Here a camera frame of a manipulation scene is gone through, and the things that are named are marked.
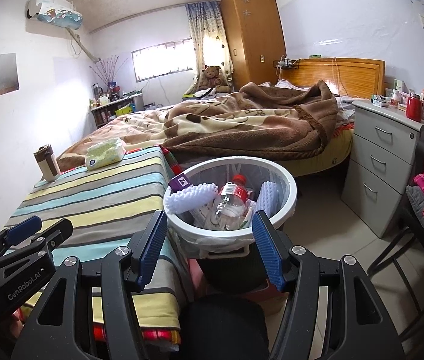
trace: drawer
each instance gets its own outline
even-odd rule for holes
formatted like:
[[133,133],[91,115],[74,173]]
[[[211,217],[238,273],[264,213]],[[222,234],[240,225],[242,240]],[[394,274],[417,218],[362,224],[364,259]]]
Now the drawer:
[[354,133],[412,164],[419,132],[395,120],[356,107]]
[[403,194],[412,165],[390,151],[354,134],[350,158]]
[[400,193],[375,174],[350,161],[342,201],[382,237],[401,199]]

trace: white wall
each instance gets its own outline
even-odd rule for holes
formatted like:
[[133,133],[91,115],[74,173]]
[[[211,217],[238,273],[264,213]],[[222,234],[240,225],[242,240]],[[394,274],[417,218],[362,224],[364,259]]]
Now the white wall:
[[[136,82],[132,63],[132,51],[190,38],[185,7],[138,16],[95,32],[91,37],[97,57],[105,59],[118,55],[120,56],[119,63],[128,59],[115,77],[115,81],[125,92],[143,88],[145,104],[152,102],[155,102],[156,105],[180,103],[182,95],[192,84],[194,73],[191,70],[153,78],[148,83],[147,81]],[[105,87],[96,76],[95,82]]]
[[388,79],[424,88],[424,29],[415,0],[277,0],[288,57],[382,59]]
[[16,53],[20,86],[0,96],[0,228],[42,176],[34,151],[50,143],[60,154],[93,129],[88,58],[65,29],[27,20],[27,1],[0,0],[0,54]]

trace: mattress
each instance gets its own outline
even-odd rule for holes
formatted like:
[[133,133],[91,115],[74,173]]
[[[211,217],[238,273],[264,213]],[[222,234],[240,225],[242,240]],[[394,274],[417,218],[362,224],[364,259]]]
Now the mattress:
[[350,154],[353,135],[353,123],[340,126],[335,130],[333,138],[321,154],[305,160],[276,161],[276,163],[287,169],[294,177],[330,169],[340,164]]
[[[40,181],[6,227],[37,215],[45,230],[67,218],[74,231],[53,251],[55,265],[69,256],[77,256],[81,262],[105,257],[118,246],[127,245],[131,234],[144,230],[155,210],[163,209],[163,195],[173,176],[166,156],[160,147],[150,147],[129,152],[122,161],[94,171],[81,166],[62,173],[52,183]],[[27,305],[33,307],[39,297],[37,293]],[[152,281],[132,298],[144,338],[165,339],[171,349],[177,349],[180,308],[193,299],[193,286],[187,261],[170,236],[162,247]],[[96,338],[101,339],[97,337],[103,326],[99,288],[93,289],[93,317]]]

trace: air conditioner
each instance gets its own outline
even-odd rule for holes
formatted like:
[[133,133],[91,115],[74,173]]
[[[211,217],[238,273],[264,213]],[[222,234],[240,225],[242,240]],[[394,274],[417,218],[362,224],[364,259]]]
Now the air conditioner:
[[28,19],[72,30],[78,30],[82,25],[82,14],[67,0],[30,0],[27,8]]

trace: thermos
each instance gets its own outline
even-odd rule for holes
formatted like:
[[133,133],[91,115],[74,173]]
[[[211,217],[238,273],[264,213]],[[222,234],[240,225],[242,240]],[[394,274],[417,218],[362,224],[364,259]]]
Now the thermos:
[[40,170],[42,171],[43,177],[49,183],[59,178],[60,169],[59,165],[57,164],[57,160],[55,159],[52,146],[42,146],[34,153],[34,157],[39,165]]
[[405,115],[416,122],[422,121],[422,102],[419,95],[410,92],[407,98],[407,111]]

